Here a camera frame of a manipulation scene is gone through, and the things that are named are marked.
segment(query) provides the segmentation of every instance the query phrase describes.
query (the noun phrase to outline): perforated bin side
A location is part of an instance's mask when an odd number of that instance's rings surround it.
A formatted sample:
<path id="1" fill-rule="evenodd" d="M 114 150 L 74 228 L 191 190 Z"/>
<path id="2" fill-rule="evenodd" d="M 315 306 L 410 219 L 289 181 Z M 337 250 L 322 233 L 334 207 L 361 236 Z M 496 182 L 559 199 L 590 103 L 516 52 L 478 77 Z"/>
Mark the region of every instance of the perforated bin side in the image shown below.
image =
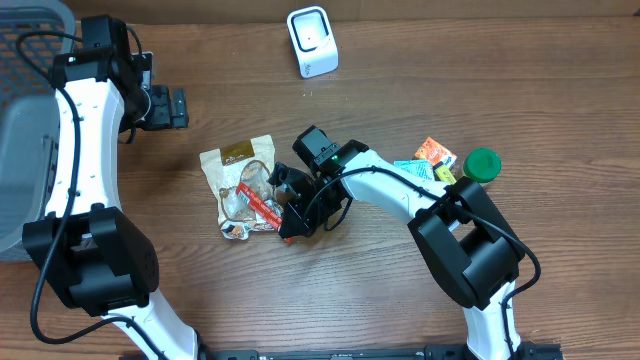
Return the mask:
<path id="1" fill-rule="evenodd" d="M 22 247 L 22 224 L 44 215 L 51 191 L 48 182 L 54 175 L 51 169 L 55 169 L 52 149 L 58 141 L 57 105 L 38 96 L 53 94 L 53 90 L 15 51 L 18 36 L 33 30 L 57 30 L 75 35 L 75 18 L 69 8 L 56 0 L 0 0 L 0 140 L 3 142 L 0 153 L 4 153 L 5 159 L 0 159 L 0 203 L 15 204 L 0 209 L 4 215 L 0 221 L 0 261 L 30 259 Z M 52 36 L 30 38 L 23 44 L 26 55 L 45 71 L 54 55 L 71 52 L 72 48 L 72 40 Z M 40 106 L 38 111 L 25 111 L 32 106 L 25 108 L 21 100 L 31 99 L 31 95 L 35 100 L 29 103 Z M 24 136 L 25 130 L 40 135 Z M 8 161 L 16 156 L 24 161 Z M 29 181 L 18 183 L 28 183 L 30 187 L 23 186 L 23 192 L 15 191 L 12 184 L 25 176 Z"/>

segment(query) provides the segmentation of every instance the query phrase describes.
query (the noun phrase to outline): brown label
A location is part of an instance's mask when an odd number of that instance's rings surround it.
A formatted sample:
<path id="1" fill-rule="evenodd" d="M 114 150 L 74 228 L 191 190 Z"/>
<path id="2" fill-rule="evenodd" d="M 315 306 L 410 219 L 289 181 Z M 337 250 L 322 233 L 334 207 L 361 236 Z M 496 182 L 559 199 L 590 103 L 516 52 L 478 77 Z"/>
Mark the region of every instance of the brown label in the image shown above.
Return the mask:
<path id="1" fill-rule="evenodd" d="M 231 165 L 254 156 L 256 156 L 256 154 L 253 152 L 251 140 L 241 141 L 237 144 L 225 146 L 220 149 L 220 157 L 222 158 L 223 166 Z"/>

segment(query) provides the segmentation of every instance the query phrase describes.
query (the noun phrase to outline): green round object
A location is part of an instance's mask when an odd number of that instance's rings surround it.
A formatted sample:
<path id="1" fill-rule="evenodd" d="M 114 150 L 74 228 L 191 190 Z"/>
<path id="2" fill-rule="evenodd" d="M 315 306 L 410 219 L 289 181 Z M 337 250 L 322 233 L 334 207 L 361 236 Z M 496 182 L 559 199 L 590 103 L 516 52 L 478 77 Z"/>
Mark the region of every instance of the green round object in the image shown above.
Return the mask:
<path id="1" fill-rule="evenodd" d="M 475 149 L 464 160 L 464 174 L 479 183 L 488 183 L 498 177 L 502 160 L 495 151 L 487 148 Z"/>

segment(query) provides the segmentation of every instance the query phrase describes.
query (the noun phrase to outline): wooden table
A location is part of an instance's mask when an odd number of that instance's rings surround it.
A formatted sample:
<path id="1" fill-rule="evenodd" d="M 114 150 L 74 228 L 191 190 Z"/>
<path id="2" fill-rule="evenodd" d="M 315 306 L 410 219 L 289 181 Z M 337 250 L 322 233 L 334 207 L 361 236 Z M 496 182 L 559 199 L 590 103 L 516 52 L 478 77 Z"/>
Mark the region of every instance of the wooden table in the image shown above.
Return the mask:
<path id="1" fill-rule="evenodd" d="M 515 299 L 525 340 L 567 359 L 640 353 L 640 20 L 337 23 L 340 68 L 301 80 L 284 24 L 138 26 L 157 81 L 187 91 L 186 131 L 119 147 L 125 213 L 153 241 L 161 289 L 214 349 L 321 350 L 462 343 L 462 311 L 409 232 L 356 204 L 342 226 L 287 247 L 275 234 L 224 239 L 198 154 L 271 134 L 276 158 L 315 124 L 388 159 L 427 136 L 464 157 L 501 154 L 490 195 L 538 255 L 542 279 Z M 523 282 L 532 274 L 521 263 Z M 71 345 L 33 337 L 38 272 L 0 265 L 0 358 L 115 359 L 115 327 Z M 45 332 L 92 322 L 47 288 Z"/>

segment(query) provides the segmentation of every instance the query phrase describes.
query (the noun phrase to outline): yellow object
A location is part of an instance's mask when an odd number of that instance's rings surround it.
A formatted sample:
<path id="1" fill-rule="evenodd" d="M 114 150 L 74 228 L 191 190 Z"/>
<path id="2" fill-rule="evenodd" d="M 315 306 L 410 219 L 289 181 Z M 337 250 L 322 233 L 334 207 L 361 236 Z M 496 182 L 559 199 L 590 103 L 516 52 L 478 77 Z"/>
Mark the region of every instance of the yellow object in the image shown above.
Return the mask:
<path id="1" fill-rule="evenodd" d="M 436 175 L 438 176 L 438 179 L 440 179 L 441 181 L 447 182 L 449 184 L 456 183 L 455 176 L 453 176 L 453 174 L 451 173 L 451 170 L 449 170 L 449 168 L 444 163 L 442 163 L 442 161 L 438 162 L 433 167 L 433 171 L 436 173 Z"/>

